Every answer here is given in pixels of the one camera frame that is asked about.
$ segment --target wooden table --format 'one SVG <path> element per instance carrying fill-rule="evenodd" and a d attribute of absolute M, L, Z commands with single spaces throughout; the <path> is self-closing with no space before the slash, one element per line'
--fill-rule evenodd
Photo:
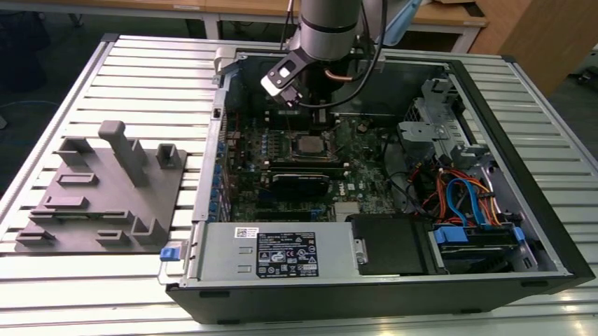
<path fill-rule="evenodd" d="M 208 39 L 220 39 L 221 21 L 284 23 L 288 0 L 11 0 L 0 9 L 97 15 L 142 16 L 202 20 Z M 294 2 L 293 15 L 300 2 Z M 456 34 L 455 53 L 467 53 L 481 27 L 460 5 L 429 3 L 420 7 L 409 31 Z"/>
<path fill-rule="evenodd" d="M 205 0 L 204 10 L 216 14 L 216 22 L 205 21 L 208 38 L 218 36 L 218 21 L 284 23 L 288 0 Z M 297 16 L 300 2 L 294 1 Z M 409 31 L 457 34 L 453 53 L 467 53 L 480 28 L 487 26 L 484 17 L 472 17 L 461 5 L 429 3 L 417 10 Z"/>

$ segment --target black cable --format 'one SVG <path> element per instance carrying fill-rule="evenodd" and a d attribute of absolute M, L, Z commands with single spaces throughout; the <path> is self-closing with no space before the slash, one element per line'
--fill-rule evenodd
<path fill-rule="evenodd" d="M 281 45 L 284 44 L 284 39 L 286 36 L 286 26 L 288 26 L 288 19 L 290 18 L 290 12 L 286 11 L 286 19 L 284 20 L 284 27 L 281 28 L 281 36 L 280 36 L 280 50 L 281 50 Z"/>
<path fill-rule="evenodd" d="M 340 101 L 336 101 L 333 103 L 326 103 L 326 104 L 321 104 L 321 105 L 310 105 L 310 104 L 305 104 L 305 103 L 298 102 L 297 103 L 298 106 L 301 106 L 301 107 L 304 107 L 306 109 L 328 109 L 330 107 L 338 106 L 338 105 L 344 104 L 345 102 L 348 102 L 361 92 L 361 90 L 365 87 L 365 84 L 366 84 L 366 82 L 369 80 L 369 77 L 372 76 L 373 68 L 374 68 L 374 65 L 377 63 L 377 59 L 378 59 L 380 54 L 381 54 L 381 47 L 384 46 L 385 14 L 386 14 L 386 11 L 388 11 L 388 0 L 381 0 L 380 35 L 377 37 L 377 49 L 374 50 L 372 63 L 369 64 L 369 67 L 366 69 L 365 76 L 364 76 L 364 78 L 361 80 L 361 83 L 356 87 L 353 93 L 346 98 L 344 98 Z"/>
<path fill-rule="evenodd" d="M 361 22 L 362 22 L 362 35 L 365 37 L 365 55 L 366 55 L 366 63 L 365 68 L 354 75 L 350 82 L 356 82 L 358 79 L 362 78 L 362 75 L 365 74 L 365 69 L 369 67 L 369 64 L 372 62 L 370 57 L 370 50 L 369 50 L 369 23 L 366 22 L 366 15 L 365 15 L 365 7 L 361 2 Z"/>

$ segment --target white label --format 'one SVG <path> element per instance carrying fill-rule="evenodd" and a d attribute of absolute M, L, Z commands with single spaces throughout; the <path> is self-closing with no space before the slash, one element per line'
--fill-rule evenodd
<path fill-rule="evenodd" d="M 198 6 L 172 5 L 174 9 L 188 9 L 190 11 L 198 11 Z"/>
<path fill-rule="evenodd" d="M 257 238 L 257 227 L 234 227 L 234 238 Z"/>
<path fill-rule="evenodd" d="M 485 25 L 484 22 L 475 22 L 475 21 L 463 21 L 463 24 L 465 26 L 484 26 Z"/>

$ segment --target white table leg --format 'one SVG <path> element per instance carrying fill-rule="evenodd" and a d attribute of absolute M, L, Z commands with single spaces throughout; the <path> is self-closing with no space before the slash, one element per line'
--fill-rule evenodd
<path fill-rule="evenodd" d="M 452 53 L 468 53 L 468 49 L 473 44 L 475 37 L 477 37 L 479 30 L 479 27 L 464 27 L 463 33 L 459 35 L 455 45 L 452 46 Z"/>
<path fill-rule="evenodd" d="M 205 37 L 208 40 L 220 40 L 220 31 L 217 29 L 217 22 L 220 18 L 217 14 L 202 14 L 204 26 L 205 26 Z"/>

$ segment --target barcode sticker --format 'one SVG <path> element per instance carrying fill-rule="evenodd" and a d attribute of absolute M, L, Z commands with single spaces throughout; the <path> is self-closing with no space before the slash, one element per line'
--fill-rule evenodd
<path fill-rule="evenodd" d="M 256 238 L 258 231 L 257 227 L 234 227 L 234 238 Z"/>

